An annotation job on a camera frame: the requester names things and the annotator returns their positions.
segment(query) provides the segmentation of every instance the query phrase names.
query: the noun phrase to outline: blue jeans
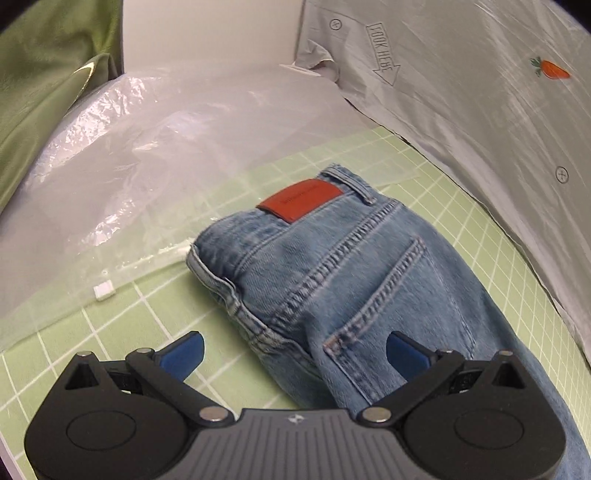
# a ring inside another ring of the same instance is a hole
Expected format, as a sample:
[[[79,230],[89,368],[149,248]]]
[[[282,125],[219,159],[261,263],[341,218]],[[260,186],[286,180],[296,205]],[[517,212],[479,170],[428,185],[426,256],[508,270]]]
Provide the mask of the blue jeans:
[[[404,383],[386,358],[393,330],[468,359],[510,349],[564,426],[557,478],[590,479],[564,400],[454,248],[349,170],[333,165],[319,178],[344,194],[292,224],[258,209],[231,215],[187,257],[281,388],[304,408],[357,413]]]

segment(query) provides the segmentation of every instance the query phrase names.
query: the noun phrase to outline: green cutting mat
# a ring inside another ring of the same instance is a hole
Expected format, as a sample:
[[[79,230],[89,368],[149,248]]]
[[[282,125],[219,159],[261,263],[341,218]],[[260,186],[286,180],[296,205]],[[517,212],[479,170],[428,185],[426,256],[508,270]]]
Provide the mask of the green cutting mat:
[[[560,316],[500,227],[419,153],[378,128],[284,158],[248,176],[271,194],[315,175],[333,161],[363,174],[368,160],[417,166],[417,176],[389,185],[383,193],[429,220],[461,253],[544,365],[590,447],[591,374]],[[222,193],[215,195],[224,202],[220,209],[226,214],[253,207],[250,196],[243,200],[233,198],[229,189]],[[26,478],[35,477],[23,451],[25,429],[75,352],[91,350],[100,359],[121,359],[141,346],[160,348],[190,329],[199,330],[206,341],[205,360],[188,378],[190,385],[235,413],[243,407],[295,407],[205,289],[184,265],[174,265],[81,309],[1,355],[0,432]]]

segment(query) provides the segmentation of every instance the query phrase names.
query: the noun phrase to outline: leather patch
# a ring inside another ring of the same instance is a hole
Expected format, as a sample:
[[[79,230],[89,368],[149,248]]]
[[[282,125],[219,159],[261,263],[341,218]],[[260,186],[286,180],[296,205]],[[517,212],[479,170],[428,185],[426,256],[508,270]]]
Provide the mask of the leather patch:
[[[293,223],[343,192],[324,180],[303,180],[284,188],[257,205],[287,223]]]

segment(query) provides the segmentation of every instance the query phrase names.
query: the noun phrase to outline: plastic bag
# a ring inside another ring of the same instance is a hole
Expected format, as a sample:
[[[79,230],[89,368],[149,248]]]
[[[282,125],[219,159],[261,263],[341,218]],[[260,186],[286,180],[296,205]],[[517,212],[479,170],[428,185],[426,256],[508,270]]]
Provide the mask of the plastic bag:
[[[97,286],[182,261],[237,200],[289,183],[274,170],[263,186],[257,169],[289,170],[289,155],[374,126],[334,83],[293,68],[182,64],[110,82],[68,114],[0,217],[0,348]]]

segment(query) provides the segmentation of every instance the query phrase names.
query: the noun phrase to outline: blue gripper pad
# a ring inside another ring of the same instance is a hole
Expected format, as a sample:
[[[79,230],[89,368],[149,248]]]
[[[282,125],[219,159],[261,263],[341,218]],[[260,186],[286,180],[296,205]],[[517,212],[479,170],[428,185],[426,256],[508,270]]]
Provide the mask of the blue gripper pad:
[[[205,340],[199,332],[190,332],[156,353],[160,368],[180,381],[195,370],[205,355]]]
[[[407,382],[423,373],[436,359],[435,352],[425,348],[401,332],[392,332],[388,336],[386,356],[390,365]]]

